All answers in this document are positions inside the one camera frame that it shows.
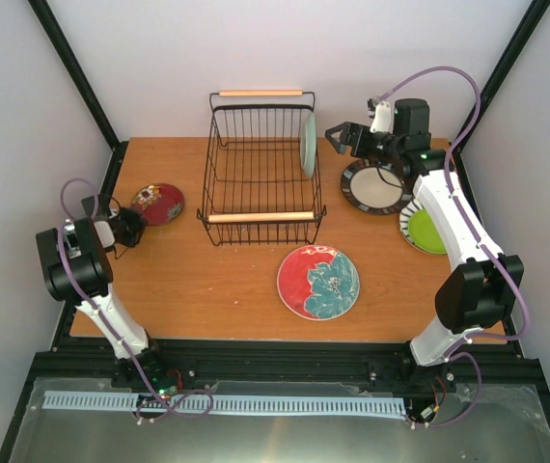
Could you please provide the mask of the mint green flower plate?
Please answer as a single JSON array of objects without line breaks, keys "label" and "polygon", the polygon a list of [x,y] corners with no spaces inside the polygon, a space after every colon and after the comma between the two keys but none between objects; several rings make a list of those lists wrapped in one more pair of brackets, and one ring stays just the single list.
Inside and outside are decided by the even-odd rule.
[{"label": "mint green flower plate", "polygon": [[305,178],[311,179],[316,168],[316,118],[313,112],[309,113],[301,126],[299,159]]}]

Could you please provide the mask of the dark red flower plate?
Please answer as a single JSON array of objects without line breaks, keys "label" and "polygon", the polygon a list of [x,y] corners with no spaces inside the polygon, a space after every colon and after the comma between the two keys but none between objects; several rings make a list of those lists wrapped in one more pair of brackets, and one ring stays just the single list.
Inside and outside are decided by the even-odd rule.
[{"label": "dark red flower plate", "polygon": [[141,214],[150,227],[175,220],[184,210],[182,192],[169,183],[152,183],[141,188],[131,199],[130,207]]}]

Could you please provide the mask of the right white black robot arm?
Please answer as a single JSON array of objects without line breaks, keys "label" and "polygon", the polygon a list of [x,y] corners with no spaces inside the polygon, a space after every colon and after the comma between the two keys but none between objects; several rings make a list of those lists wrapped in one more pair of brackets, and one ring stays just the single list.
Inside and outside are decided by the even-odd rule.
[{"label": "right white black robot arm", "polygon": [[428,103],[370,101],[370,125],[345,122],[325,132],[340,154],[391,169],[404,198],[420,204],[445,246],[451,274],[434,297],[435,317],[398,355],[402,383],[414,384],[454,356],[462,344],[489,337],[510,318],[524,266],[484,230],[462,193],[446,152],[431,147]]}]

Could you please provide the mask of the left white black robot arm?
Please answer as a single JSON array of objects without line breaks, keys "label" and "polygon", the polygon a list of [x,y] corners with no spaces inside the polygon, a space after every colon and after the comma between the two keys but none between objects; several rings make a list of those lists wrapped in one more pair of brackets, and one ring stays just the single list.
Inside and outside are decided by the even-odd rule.
[{"label": "left white black robot arm", "polygon": [[69,219],[35,237],[45,287],[91,319],[110,343],[119,370],[146,388],[162,386],[167,365],[145,328],[128,313],[113,288],[106,250],[114,244],[111,227],[92,217]]}]

